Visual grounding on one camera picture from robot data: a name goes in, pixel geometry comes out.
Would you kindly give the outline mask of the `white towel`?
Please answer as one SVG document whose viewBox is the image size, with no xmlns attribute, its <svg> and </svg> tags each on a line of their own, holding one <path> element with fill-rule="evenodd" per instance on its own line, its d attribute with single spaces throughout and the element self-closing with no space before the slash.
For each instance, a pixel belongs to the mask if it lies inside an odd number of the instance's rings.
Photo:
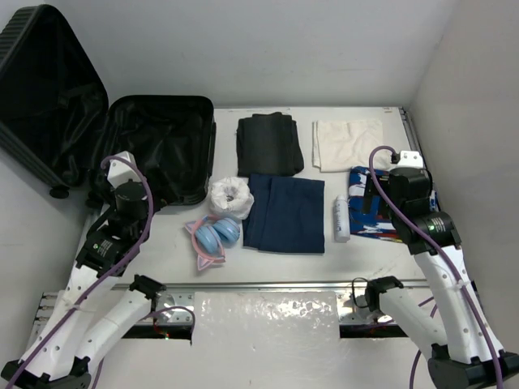
<svg viewBox="0 0 519 389">
<path fill-rule="evenodd" d="M 312 126 L 312 165 L 321 173 L 367 167 L 371 152 L 383 144 L 383 125 L 379 119 L 319 120 Z"/>
</svg>

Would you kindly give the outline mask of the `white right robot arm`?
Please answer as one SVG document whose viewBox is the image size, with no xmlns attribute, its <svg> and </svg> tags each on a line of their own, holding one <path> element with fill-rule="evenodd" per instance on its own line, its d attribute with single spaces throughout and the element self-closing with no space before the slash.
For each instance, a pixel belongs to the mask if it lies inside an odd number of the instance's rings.
<svg viewBox="0 0 519 389">
<path fill-rule="evenodd" d="M 364 175 L 365 192 L 380 203 L 421 268 L 441 323 L 412 301 L 394 276 L 369 280 L 366 309 L 386 314 L 416 344 L 437 388 L 501 388 L 518 374 L 518 355 L 499 342 L 466 273 L 452 218 L 431 208 L 432 179 L 425 169 L 396 167 Z"/>
</svg>

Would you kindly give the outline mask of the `black garment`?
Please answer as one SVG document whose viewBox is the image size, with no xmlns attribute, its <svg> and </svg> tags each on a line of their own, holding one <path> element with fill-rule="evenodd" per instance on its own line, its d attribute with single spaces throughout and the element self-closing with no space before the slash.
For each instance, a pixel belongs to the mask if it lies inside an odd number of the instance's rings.
<svg viewBox="0 0 519 389">
<path fill-rule="evenodd" d="M 236 152 L 239 177 L 290 177 L 304 169 L 297 122 L 288 114 L 255 113 L 239 119 Z"/>
</svg>

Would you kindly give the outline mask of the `navy blue garment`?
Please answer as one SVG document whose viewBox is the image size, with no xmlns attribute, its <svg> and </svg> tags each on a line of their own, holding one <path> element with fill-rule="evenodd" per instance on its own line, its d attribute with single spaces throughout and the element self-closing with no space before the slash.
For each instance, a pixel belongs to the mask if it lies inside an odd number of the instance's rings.
<svg viewBox="0 0 519 389">
<path fill-rule="evenodd" d="M 281 254 L 323 254 L 324 186 L 321 180 L 253 174 L 254 197 L 243 221 L 243 245 Z"/>
</svg>

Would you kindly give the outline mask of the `blue white red patterned garment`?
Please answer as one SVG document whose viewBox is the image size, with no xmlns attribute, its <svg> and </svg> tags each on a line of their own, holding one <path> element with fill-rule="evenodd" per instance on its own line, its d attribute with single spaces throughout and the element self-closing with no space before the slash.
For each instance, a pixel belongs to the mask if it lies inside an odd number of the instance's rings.
<svg viewBox="0 0 519 389">
<path fill-rule="evenodd" d="M 386 198 L 389 199 L 389 172 L 379 169 L 370 171 L 368 167 L 362 166 L 351 169 L 348 187 L 350 232 L 353 235 L 363 235 L 385 241 L 411 242 L 416 238 L 416 232 L 410 229 L 407 223 L 397 219 L 393 209 L 380 194 L 383 191 Z M 431 210 L 428 213 L 400 212 L 422 231 L 435 237 L 442 231 L 442 226 L 435 223 L 436 207 L 431 196 Z"/>
</svg>

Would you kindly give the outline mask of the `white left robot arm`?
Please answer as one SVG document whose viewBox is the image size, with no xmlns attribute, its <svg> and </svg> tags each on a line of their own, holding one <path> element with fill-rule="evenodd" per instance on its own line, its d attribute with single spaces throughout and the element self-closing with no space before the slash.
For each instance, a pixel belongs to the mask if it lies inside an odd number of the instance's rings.
<svg viewBox="0 0 519 389">
<path fill-rule="evenodd" d="M 135 276 L 118 303 L 102 318 L 97 310 L 149 236 L 153 200 L 146 182 L 130 178 L 114 187 L 115 204 L 88 232 L 68 283 L 46 325 L 1 376 L 9 388 L 94 387 L 108 351 L 152 313 L 165 286 Z"/>
</svg>

